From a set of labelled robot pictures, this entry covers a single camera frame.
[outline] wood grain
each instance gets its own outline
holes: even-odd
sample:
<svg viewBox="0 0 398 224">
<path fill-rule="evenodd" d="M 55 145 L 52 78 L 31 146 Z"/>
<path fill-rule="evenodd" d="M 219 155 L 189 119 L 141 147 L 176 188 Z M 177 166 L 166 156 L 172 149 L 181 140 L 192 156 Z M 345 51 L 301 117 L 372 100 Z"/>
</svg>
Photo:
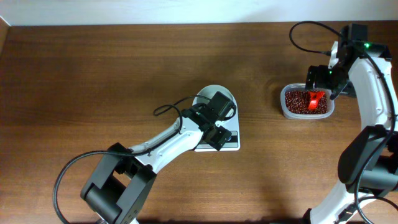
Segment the wood grain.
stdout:
<svg viewBox="0 0 398 224">
<path fill-rule="evenodd" d="M 2 47 L 6 41 L 7 33 L 8 33 L 8 24 L 6 21 L 0 17 L 0 57 L 2 52 Z"/>
<path fill-rule="evenodd" d="M 398 54 L 398 22 L 362 23 L 370 40 Z M 339 29 L 347 22 L 327 24 Z M 241 149 L 176 158 L 159 173 L 139 218 L 301 217 L 338 180 L 339 156 L 358 135 L 360 119 L 356 100 L 347 97 L 327 119 L 283 117 L 281 89 L 304 82 L 308 66 L 328 63 L 292 46 L 292 25 L 11 27 L 0 59 L 0 223 L 60 223 L 52 188 L 67 161 L 151 138 L 176 118 L 155 118 L 154 108 L 211 84 L 237 99 Z M 312 26 L 294 35 L 311 49 L 330 49 L 336 40 Z M 393 74 L 397 66 L 393 60 Z M 71 222 L 97 219 L 79 195 L 99 159 L 78 162 L 62 182 L 60 207 Z M 388 198 L 398 201 L 397 194 Z M 364 211 L 376 223 L 397 217 L 381 202 Z"/>
</svg>

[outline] clear plastic tub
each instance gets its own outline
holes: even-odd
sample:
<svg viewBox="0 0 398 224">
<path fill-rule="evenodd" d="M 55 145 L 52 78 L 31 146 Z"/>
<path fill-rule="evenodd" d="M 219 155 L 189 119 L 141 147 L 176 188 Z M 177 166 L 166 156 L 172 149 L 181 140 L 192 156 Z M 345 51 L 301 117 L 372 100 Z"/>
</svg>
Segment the clear plastic tub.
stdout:
<svg viewBox="0 0 398 224">
<path fill-rule="evenodd" d="M 284 116 L 286 118 L 288 118 L 288 119 L 322 119 L 322 118 L 329 117 L 335 110 L 335 102 L 333 100 L 330 100 L 331 91 L 326 90 L 326 89 L 321 89 L 321 88 L 314 88 L 314 90 L 321 90 L 321 91 L 325 92 L 326 98 L 328 100 L 327 112 L 324 114 L 297 114 L 297 113 L 290 112 L 286 107 L 285 93 L 290 92 L 290 91 L 297 91 L 297 90 L 305 91 L 305 84 L 304 83 L 296 83 L 296 84 L 287 85 L 280 93 L 280 103 L 282 105 L 282 110 L 283 110 Z"/>
</svg>

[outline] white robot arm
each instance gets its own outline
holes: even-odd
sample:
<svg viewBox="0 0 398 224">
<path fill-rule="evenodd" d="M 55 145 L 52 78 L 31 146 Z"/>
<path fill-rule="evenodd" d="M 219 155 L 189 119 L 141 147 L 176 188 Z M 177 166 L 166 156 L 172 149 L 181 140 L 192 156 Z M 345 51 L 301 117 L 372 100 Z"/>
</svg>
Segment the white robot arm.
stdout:
<svg viewBox="0 0 398 224">
<path fill-rule="evenodd" d="M 96 169 L 80 192 L 80 197 L 93 209 L 101 219 L 98 223 L 128 224 L 137 223 L 136 217 L 141 210 L 157 173 L 181 153 L 195 149 L 198 145 L 206 150 L 222 150 L 229 143 L 228 150 L 239 149 L 239 133 L 236 101 L 232 94 L 222 86 L 208 86 L 211 92 L 200 95 L 203 101 L 194 101 L 187 110 L 178 110 L 176 104 L 165 105 L 154 111 L 159 115 L 174 108 L 179 118 L 171 127 L 158 136 L 142 144 L 123 147 L 120 143 L 111 146 L 107 151 L 92 151 L 72 159 L 58 176 L 54 191 L 53 205 L 63 223 L 69 223 L 62 215 L 57 201 L 59 183 L 66 170 L 77 160 L 93 154 L 104 154 Z M 124 186 L 114 172 L 126 174 L 130 183 Z"/>
<path fill-rule="evenodd" d="M 363 31 L 364 28 L 366 27 L 351 24 L 345 27 L 342 33 L 345 31 L 346 38 L 352 40 L 352 37 L 355 36 L 354 32 Z M 397 108 L 398 102 L 391 80 L 391 56 L 388 48 L 369 43 L 366 37 L 356 38 L 360 40 L 352 44 L 358 44 L 359 47 L 346 49 L 347 46 L 335 42 L 331 50 L 329 66 L 310 67 L 308 71 L 308 74 L 311 73 L 311 75 L 308 75 L 307 87 L 310 88 L 315 82 L 315 86 L 323 85 L 334 90 L 334 96 L 331 97 L 333 99 L 339 94 L 357 97 L 362 132 L 340 157 L 339 181 L 319 206 L 307 211 L 302 223 L 344 224 L 357 213 L 353 190 L 360 167 L 371 151 L 386 137 L 392 122 L 396 122 L 391 119 L 395 116 L 391 114 L 391 105 L 387 99 L 386 88 L 379 74 L 366 57 L 360 56 L 360 52 L 354 52 L 361 45 L 364 51 L 369 52 L 377 67 L 384 74 L 392 102 L 394 107 Z M 346 74 L 348 74 L 348 79 L 342 80 Z M 398 188 L 397 167 L 393 165 L 395 158 L 383 157 L 380 156 L 380 153 L 381 150 L 376 153 L 374 159 L 364 171 L 363 179 L 360 182 L 359 201 L 365 197 L 383 197 L 388 192 L 395 191 Z M 359 206 L 363 208 L 374 200 L 363 200 Z"/>
</svg>

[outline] red beans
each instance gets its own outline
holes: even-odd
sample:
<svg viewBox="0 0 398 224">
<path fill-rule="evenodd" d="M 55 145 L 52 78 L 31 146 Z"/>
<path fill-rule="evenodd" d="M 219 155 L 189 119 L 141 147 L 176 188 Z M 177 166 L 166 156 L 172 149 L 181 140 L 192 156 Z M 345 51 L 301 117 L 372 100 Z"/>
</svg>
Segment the red beans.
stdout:
<svg viewBox="0 0 398 224">
<path fill-rule="evenodd" d="M 287 109 L 297 114 L 324 114 L 328 111 L 327 98 L 324 95 L 319 99 L 318 106 L 315 110 L 309 110 L 310 94 L 308 91 L 290 91 L 285 93 L 285 102 Z"/>
</svg>

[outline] wire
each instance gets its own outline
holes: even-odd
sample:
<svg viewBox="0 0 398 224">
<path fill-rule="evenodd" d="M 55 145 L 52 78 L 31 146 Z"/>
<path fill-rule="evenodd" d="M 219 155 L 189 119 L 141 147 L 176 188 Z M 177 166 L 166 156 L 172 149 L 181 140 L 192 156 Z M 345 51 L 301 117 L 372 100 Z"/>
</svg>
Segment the wire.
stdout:
<svg viewBox="0 0 398 224">
<path fill-rule="evenodd" d="M 294 28 L 297 27 L 297 26 L 300 25 L 300 24 L 315 24 L 315 25 L 318 25 L 318 26 L 321 26 L 321 27 L 323 27 L 323 28 L 328 29 L 329 31 L 331 31 L 332 33 L 336 34 L 337 36 L 339 36 L 339 37 L 341 37 L 341 38 L 343 38 L 343 39 L 345 38 L 342 34 L 340 34 L 339 32 L 337 32 L 336 30 L 334 30 L 334 29 L 332 29 L 331 27 L 329 27 L 329 26 L 327 26 L 327 25 L 324 25 L 324 24 L 322 24 L 322 23 L 320 23 L 320 22 L 315 22 L 315 21 L 303 21 L 303 22 L 298 22 L 298 23 L 296 23 L 296 24 L 290 29 L 290 32 L 289 32 L 290 41 L 291 41 L 292 44 L 295 45 L 298 49 L 303 50 L 303 51 L 306 51 L 306 52 L 331 55 L 331 52 L 330 52 L 330 51 L 329 51 L 329 52 L 320 52 L 320 51 L 314 51 L 314 50 L 307 50 L 307 49 L 304 49 L 304 48 L 298 46 L 298 45 L 293 41 L 292 32 L 293 32 Z M 394 102 L 393 102 L 393 100 L 392 100 L 391 92 L 390 92 L 390 89 L 389 89 L 389 87 L 388 87 L 388 85 L 387 85 L 386 79 L 384 78 L 384 74 L 380 71 L 380 68 L 379 68 L 378 65 L 374 62 L 374 60 L 369 56 L 368 53 L 366 53 L 365 51 L 362 51 L 361 49 L 358 49 L 358 48 L 355 46 L 355 44 L 353 44 L 353 47 L 354 47 L 356 50 L 362 52 L 362 53 L 364 54 L 364 56 L 370 61 L 370 63 L 371 63 L 372 66 L 374 67 L 374 69 L 376 70 L 376 72 L 377 72 L 377 74 L 378 74 L 378 76 L 379 76 L 379 78 L 380 78 L 380 80 L 381 80 L 381 82 L 382 82 L 382 85 L 383 85 L 383 87 L 384 87 L 384 90 L 386 91 L 387 99 L 388 99 L 388 102 L 389 102 L 389 104 L 390 104 L 390 110 L 391 110 L 391 127 L 390 127 L 389 133 L 388 133 L 387 136 L 383 139 L 383 141 L 380 142 L 379 145 L 377 145 L 377 147 L 375 148 L 375 150 L 373 150 L 373 152 L 370 153 L 369 157 L 366 159 L 365 164 L 362 166 L 362 168 L 361 168 L 361 170 L 360 170 L 360 172 L 359 172 L 359 174 L 358 174 L 358 176 L 357 176 L 357 178 L 356 178 L 356 180 L 355 180 L 355 188 L 354 188 L 354 203 L 355 203 L 355 207 L 356 207 L 356 209 L 357 209 L 359 215 L 361 216 L 361 218 L 362 218 L 366 223 L 368 223 L 368 224 L 374 224 L 370 219 L 368 219 L 368 218 L 366 217 L 366 215 L 365 215 L 364 212 L 362 211 L 361 207 L 359 206 L 359 201 L 360 201 L 359 196 L 358 196 L 358 195 L 359 195 L 359 185 L 360 185 L 362 176 L 363 176 L 363 174 L 364 174 L 364 172 L 365 172 L 365 170 L 366 170 L 366 167 L 369 165 L 369 163 L 370 163 L 370 161 L 372 160 L 373 156 L 377 153 L 377 151 L 379 151 L 380 149 L 382 149 L 382 148 L 387 144 L 388 140 L 390 140 L 391 136 L 393 135 L 394 130 L 395 130 L 395 126 L 396 126 L 396 118 L 397 118 L 397 115 L 396 115 L 396 112 L 395 112 Z M 375 199 L 378 199 L 378 200 L 382 200 L 382 199 L 380 199 L 381 197 L 374 196 L 374 198 L 375 198 Z M 391 202 L 390 204 L 391 204 L 394 208 L 397 208 L 397 205 L 394 204 L 393 202 Z"/>
<path fill-rule="evenodd" d="M 58 189 L 61 183 L 61 180 L 63 178 L 63 176 L 65 175 L 66 171 L 78 160 L 82 159 L 82 158 L 86 158 L 88 156 L 94 156 L 94 155 L 113 155 L 113 156 L 123 156 L 123 157 L 136 157 L 136 156 L 142 156 L 145 155 L 147 153 L 150 153 L 151 151 L 153 151 L 154 149 L 156 149 L 157 147 L 159 147 L 160 145 L 162 145 L 163 143 L 165 143 L 166 141 L 168 141 L 169 139 L 171 139 L 172 137 L 174 137 L 176 134 L 181 132 L 182 129 L 182 114 L 181 111 L 175 106 L 181 102 L 183 102 L 184 100 L 190 99 L 190 98 L 204 98 L 206 100 L 210 100 L 209 98 L 205 97 L 205 96 L 199 96 L 199 95 L 194 95 L 194 96 L 188 96 L 185 97 L 181 100 L 178 100 L 176 103 L 174 103 L 174 105 L 163 105 L 160 106 L 158 108 L 156 108 L 153 112 L 154 116 L 159 116 L 163 113 L 165 113 L 166 111 L 168 111 L 169 109 L 173 108 L 177 111 L 178 113 L 178 117 L 180 118 L 180 126 L 178 127 L 178 129 L 171 134 L 169 137 L 165 138 L 163 141 L 161 141 L 160 143 L 156 144 L 155 146 L 152 146 L 148 149 L 146 149 L 145 151 L 142 152 L 132 152 L 132 153 L 123 153 L 123 152 L 111 152 L 111 151 L 91 151 L 91 152 L 85 152 L 83 154 L 80 154 L 79 156 L 74 157 L 73 159 L 71 159 L 61 170 L 61 172 L 59 173 L 55 184 L 54 184 L 54 189 L 53 189 L 53 197 L 52 197 L 52 203 L 53 203 L 53 207 L 55 209 L 55 213 L 57 214 L 57 216 L 59 217 L 59 219 L 62 221 L 62 223 L 64 224 L 70 224 L 70 222 L 63 216 L 59 205 L 58 205 Z M 198 103 L 196 104 L 196 106 L 203 106 L 204 103 Z M 161 111 L 160 113 L 156 113 L 158 110 L 168 107 L 166 110 Z"/>
<path fill-rule="evenodd" d="M 325 28 L 325 29 L 328 29 L 329 31 L 331 31 L 332 33 L 334 33 L 334 34 L 336 34 L 336 35 L 338 35 L 338 36 L 340 36 L 340 37 L 343 37 L 343 36 L 342 36 L 339 32 L 337 32 L 336 30 L 334 30 L 334 29 L 332 29 L 331 27 L 326 26 L 326 25 L 324 25 L 324 24 L 322 24 L 322 23 L 320 23 L 320 22 L 315 22 L 315 21 L 302 21 L 302 22 L 298 22 L 298 23 L 294 24 L 294 25 L 292 26 L 292 28 L 290 29 L 290 31 L 289 31 L 289 39 L 290 39 L 291 43 L 292 43 L 296 48 L 298 48 L 298 49 L 300 49 L 300 50 L 303 50 L 303 51 L 305 51 L 305 52 L 317 53 L 317 54 L 324 54 L 324 55 L 327 55 L 327 56 L 330 56 L 330 55 L 331 55 L 331 52 L 330 52 L 330 51 L 308 50 L 308 49 L 305 49 L 305 48 L 302 48 L 302 47 L 298 46 L 298 45 L 294 42 L 294 40 L 293 40 L 293 30 L 294 30 L 298 25 L 301 25 L 301 24 L 315 24 L 315 25 L 321 26 L 321 27 L 323 27 L 323 28 Z"/>
<path fill-rule="evenodd" d="M 54 184 L 54 190 L 53 190 L 53 195 L 52 195 L 52 203 L 55 209 L 55 213 L 58 215 L 59 219 L 61 220 L 62 223 L 64 224 L 70 224 L 70 222 L 63 216 L 59 206 L 58 206 L 58 188 L 60 186 L 62 177 L 65 175 L 66 171 L 69 169 L 70 166 L 72 166 L 75 162 L 82 158 L 86 158 L 88 156 L 94 156 L 94 155 L 113 155 L 113 156 L 124 156 L 124 157 L 135 157 L 135 156 L 140 156 L 143 154 L 146 154 L 146 152 L 137 152 L 137 153 L 123 153 L 123 152 L 111 152 L 111 151 L 91 151 L 91 152 L 85 152 L 83 154 L 80 154 L 79 156 L 74 157 L 72 160 L 70 160 L 61 170 L 59 173 L 55 184 Z"/>
<path fill-rule="evenodd" d="M 390 204 L 391 206 L 393 206 L 397 211 L 398 211 L 398 205 L 396 205 L 394 202 L 384 198 L 384 197 L 378 197 L 378 196 L 368 196 L 368 197 L 363 197 L 359 199 L 359 202 L 363 202 L 365 200 L 371 200 L 371 199 L 377 199 L 383 202 L 387 202 L 388 204 Z"/>
<path fill-rule="evenodd" d="M 206 99 L 206 100 L 210 101 L 210 98 L 205 97 L 205 96 L 200 96 L 200 95 L 187 96 L 187 97 L 185 97 L 185 98 L 182 98 L 181 100 L 178 100 L 178 101 L 175 102 L 173 105 L 168 105 L 169 107 L 168 107 L 166 110 L 163 110 L 163 111 L 161 111 L 161 112 L 159 112 L 159 113 L 155 113 L 155 112 L 158 111 L 159 109 L 165 107 L 166 105 L 161 106 L 161 108 L 156 108 L 155 111 L 154 111 L 154 116 L 159 116 L 159 115 L 161 115 L 161 114 L 163 114 L 163 113 L 166 113 L 169 109 L 172 108 L 172 106 L 177 106 L 179 103 L 181 103 L 181 102 L 183 102 L 183 101 L 185 101 L 185 100 L 187 100 L 187 99 L 190 99 L 190 98 L 203 98 L 203 99 Z"/>
<path fill-rule="evenodd" d="M 165 111 L 162 111 L 162 112 L 160 112 L 160 113 L 156 113 L 156 111 L 158 111 L 158 110 L 160 110 L 160 109 L 162 109 L 162 108 L 165 108 L 166 106 L 168 106 L 169 108 L 167 108 Z M 180 118 L 180 126 L 178 127 L 178 132 L 181 134 L 181 129 L 182 129 L 182 114 L 181 114 L 181 111 L 180 111 L 176 106 L 174 106 L 174 105 L 163 105 L 163 106 L 160 106 L 160 107 L 158 107 L 158 108 L 156 108 L 156 109 L 154 110 L 153 114 L 154 114 L 154 116 L 159 116 L 159 115 L 165 113 L 166 111 L 168 111 L 168 110 L 171 109 L 171 108 L 174 108 L 174 109 L 177 111 L 178 117 Z"/>
</svg>

